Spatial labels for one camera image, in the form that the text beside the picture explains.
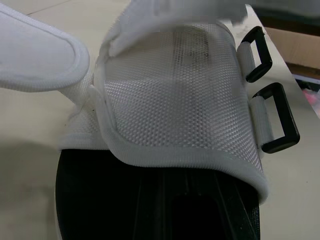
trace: white strap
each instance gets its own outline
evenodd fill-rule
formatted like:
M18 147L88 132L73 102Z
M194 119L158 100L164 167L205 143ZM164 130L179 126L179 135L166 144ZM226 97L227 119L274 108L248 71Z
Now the white strap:
M255 140L258 149L274 140L272 128L269 122L265 99L262 96L256 96L250 101L252 122L255 131Z
M58 90L80 82L89 53L79 40L0 3L0 87Z
M165 32L176 25L240 22L247 15L245 5L220 0L133 0L118 18L102 44L110 57L119 55L150 33Z
M242 42L236 50L236 57L241 68L242 77L245 79L256 67L251 44Z

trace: beige table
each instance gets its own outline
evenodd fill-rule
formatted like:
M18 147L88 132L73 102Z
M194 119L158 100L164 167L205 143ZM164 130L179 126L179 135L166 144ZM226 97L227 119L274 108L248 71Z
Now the beige table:
M79 38L88 47L93 63L105 33L128 0L0 2ZM243 25L228 25L237 44L252 27L260 25L251 8L248 15ZM262 160L270 185L269 198L260 208L262 239L315 240L320 235L320 120L268 36L267 42L273 67L250 84L249 94L270 83L282 83L301 141L285 151L266 154ZM281 136L276 109L268 103L273 130ZM0 239L56 239L56 145L72 107L59 92L30 94L0 89Z

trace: white padded strap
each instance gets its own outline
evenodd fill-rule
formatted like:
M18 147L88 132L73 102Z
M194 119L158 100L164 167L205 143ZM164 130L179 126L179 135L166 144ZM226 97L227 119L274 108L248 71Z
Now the white padded strap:
M69 34L1 3L0 23L0 87L58 90L80 82L88 72L88 50Z
M236 57L241 68L242 77L245 79L256 68L251 44L242 42L236 50Z
M264 144L274 140L265 99L262 96L254 97L250 101L250 108L257 147L261 149Z
M146 35L166 32L176 25L240 22L247 15L245 5L219 0L133 0L107 34L103 47L110 57L134 45Z

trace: black plastic buckle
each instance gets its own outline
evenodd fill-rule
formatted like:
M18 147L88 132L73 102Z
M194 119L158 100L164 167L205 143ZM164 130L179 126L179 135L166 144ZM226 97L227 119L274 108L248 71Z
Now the black plastic buckle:
M261 96L265 100L273 96L284 132L283 137L264 144L262 151L273 154L296 145L300 140L300 134L291 113L284 87L280 83L275 82L258 91L253 98L257 96Z
M242 43L252 43L254 40L258 49L261 64L246 76L245 79L248 83L254 83L259 80L272 67L272 59L266 43L265 34L261 26L256 26L251 29L251 31L243 38Z

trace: black plastic base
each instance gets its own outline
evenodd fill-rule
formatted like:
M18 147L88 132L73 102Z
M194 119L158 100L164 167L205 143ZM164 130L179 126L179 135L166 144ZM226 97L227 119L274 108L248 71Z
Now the black plastic base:
M127 165L110 151L63 150L56 175L63 240L257 240L256 191L208 169Z

